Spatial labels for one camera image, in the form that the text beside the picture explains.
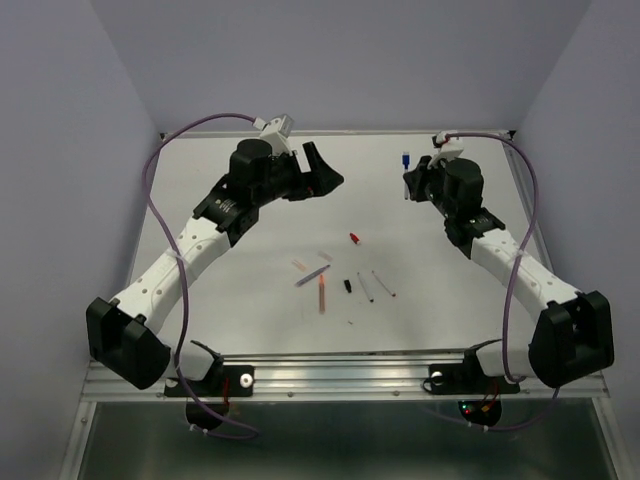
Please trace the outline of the blue marker pen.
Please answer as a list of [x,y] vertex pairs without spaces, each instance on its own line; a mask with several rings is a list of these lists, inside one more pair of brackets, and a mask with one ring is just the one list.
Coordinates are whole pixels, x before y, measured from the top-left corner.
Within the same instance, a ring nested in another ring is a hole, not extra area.
[[[409,167],[410,167],[410,154],[408,152],[403,152],[401,155],[401,161],[403,166],[403,173],[408,173]],[[404,199],[408,200],[410,193],[409,193],[409,187],[406,181],[403,181],[403,194],[404,194]]]

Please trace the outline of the red marker pen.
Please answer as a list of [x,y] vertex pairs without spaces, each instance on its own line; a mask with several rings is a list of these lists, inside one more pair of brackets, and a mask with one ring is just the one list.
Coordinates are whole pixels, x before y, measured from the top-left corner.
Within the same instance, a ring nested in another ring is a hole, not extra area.
[[390,288],[387,283],[384,282],[384,280],[380,277],[380,275],[375,271],[372,270],[371,271],[372,276],[374,277],[374,279],[380,284],[380,286],[393,298],[397,297],[397,294],[395,292],[395,290],[393,290],[392,288]]

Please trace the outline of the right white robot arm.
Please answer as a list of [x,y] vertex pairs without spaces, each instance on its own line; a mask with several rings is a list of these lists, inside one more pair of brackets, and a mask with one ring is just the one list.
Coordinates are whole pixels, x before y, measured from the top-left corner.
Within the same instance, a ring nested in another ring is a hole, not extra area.
[[557,278],[520,250],[505,224],[482,205],[484,178],[477,163],[424,156],[403,178],[410,199],[430,202],[442,214],[452,245],[510,291],[534,323],[531,340],[505,353],[492,340],[470,348],[472,359],[460,366],[466,387],[482,390],[496,377],[512,375],[558,388],[613,364],[609,301]]

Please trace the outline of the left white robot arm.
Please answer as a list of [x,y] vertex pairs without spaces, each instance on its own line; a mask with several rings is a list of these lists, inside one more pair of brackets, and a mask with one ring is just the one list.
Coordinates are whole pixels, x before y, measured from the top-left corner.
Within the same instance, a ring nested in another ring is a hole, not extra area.
[[158,334],[174,306],[188,302],[189,287],[257,223],[261,207],[324,197],[343,184],[314,143],[303,151],[308,171],[293,152],[277,153],[260,139],[240,141],[228,172],[170,237],[169,248],[112,299],[96,298],[87,307],[91,357],[139,390],[176,376],[177,350]]

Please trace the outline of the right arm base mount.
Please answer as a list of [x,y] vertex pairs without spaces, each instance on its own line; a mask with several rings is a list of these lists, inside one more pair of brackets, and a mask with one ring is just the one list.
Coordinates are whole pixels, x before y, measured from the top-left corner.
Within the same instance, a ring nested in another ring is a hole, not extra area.
[[517,384],[509,383],[504,376],[487,376],[481,368],[477,352],[493,343],[496,340],[466,349],[460,362],[431,364],[422,389],[433,395],[518,394],[521,389]]

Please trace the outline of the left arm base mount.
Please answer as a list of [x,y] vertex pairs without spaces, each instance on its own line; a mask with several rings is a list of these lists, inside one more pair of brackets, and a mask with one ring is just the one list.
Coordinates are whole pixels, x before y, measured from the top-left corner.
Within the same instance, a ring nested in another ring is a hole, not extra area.
[[198,397],[248,398],[253,395],[255,367],[227,364],[224,357],[209,346],[191,340],[180,354],[183,377]]

